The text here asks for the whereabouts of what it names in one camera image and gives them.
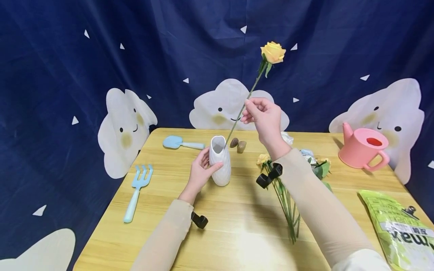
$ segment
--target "beige sleeve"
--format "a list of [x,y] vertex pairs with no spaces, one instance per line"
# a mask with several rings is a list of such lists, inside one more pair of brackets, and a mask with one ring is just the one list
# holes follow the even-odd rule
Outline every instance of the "beige sleeve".
[[362,249],[335,264],[332,271],[391,271],[391,269],[376,251]]
[[169,271],[191,225],[193,206],[175,199],[140,250],[131,271]]
[[280,179],[331,267],[358,250],[373,250],[360,226],[315,176],[298,149],[292,149],[275,163],[282,165]]

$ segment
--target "wooden table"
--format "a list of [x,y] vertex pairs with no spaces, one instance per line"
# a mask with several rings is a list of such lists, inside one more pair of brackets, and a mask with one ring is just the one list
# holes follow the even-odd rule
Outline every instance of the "wooden table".
[[[172,200],[183,190],[191,162],[199,153],[199,150],[185,147],[164,149],[162,142],[171,134],[182,136],[186,142],[209,145],[214,135],[227,137],[229,131],[171,128],[153,131],[74,270],[130,269]],[[421,221],[434,228],[390,167],[368,174],[339,160],[337,152],[342,145],[342,134],[290,132],[290,135],[294,137],[294,147],[311,149],[316,157],[330,158],[332,174],[324,180],[330,183],[336,197],[351,212],[381,255],[372,223],[357,196],[360,189],[385,192],[405,206],[415,206]],[[266,152],[256,131],[235,131],[233,136],[247,141],[246,150],[238,154],[236,148],[230,149],[232,177],[226,187],[218,187],[210,180],[198,196],[195,212],[206,216],[209,223],[204,230],[192,224],[172,270],[329,270],[303,221],[297,243],[290,244],[286,221],[274,190],[267,191],[255,183],[260,173],[257,157]],[[131,183],[136,164],[152,164],[154,174],[150,184],[141,190],[134,220],[124,224],[123,217],[134,192]]]

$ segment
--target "hand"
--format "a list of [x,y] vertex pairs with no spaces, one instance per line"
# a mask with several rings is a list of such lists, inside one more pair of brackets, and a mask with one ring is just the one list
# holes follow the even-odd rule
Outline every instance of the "hand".
[[267,148],[271,159],[274,161],[287,154],[291,147],[280,134],[280,107],[267,98],[250,98],[244,104],[246,109],[241,121],[255,123],[259,141]]
[[206,147],[191,163],[190,178],[178,199],[193,205],[197,194],[202,190],[211,175],[223,166],[223,163],[217,163],[210,167],[209,153],[210,148]]

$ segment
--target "black binder clip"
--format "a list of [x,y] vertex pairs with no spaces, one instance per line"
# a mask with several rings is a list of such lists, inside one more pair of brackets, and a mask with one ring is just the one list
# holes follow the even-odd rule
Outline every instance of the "black binder clip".
[[191,220],[196,224],[196,226],[200,229],[204,229],[208,224],[208,219],[203,215],[198,216],[195,212],[191,212]]
[[416,208],[415,208],[414,206],[409,206],[407,209],[402,209],[402,211],[403,211],[404,213],[406,213],[408,216],[410,216],[410,217],[412,217],[412,218],[414,218],[414,219],[416,219],[416,220],[419,220],[419,218],[417,218],[417,217],[414,215],[414,212],[416,211]]
[[270,171],[268,176],[262,173],[256,179],[256,183],[265,189],[275,178],[282,175],[282,171],[283,171],[283,167],[281,164],[273,163],[273,169]]

